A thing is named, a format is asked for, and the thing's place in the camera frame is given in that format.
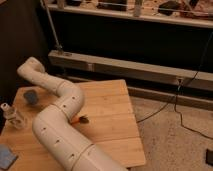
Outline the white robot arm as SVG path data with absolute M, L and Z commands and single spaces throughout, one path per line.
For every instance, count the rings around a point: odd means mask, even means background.
M 70 120 L 84 105 L 84 94 L 78 85 L 49 75 L 34 57 L 29 57 L 17 73 L 57 96 L 33 119 L 32 130 L 66 171 L 128 171 L 71 126 Z

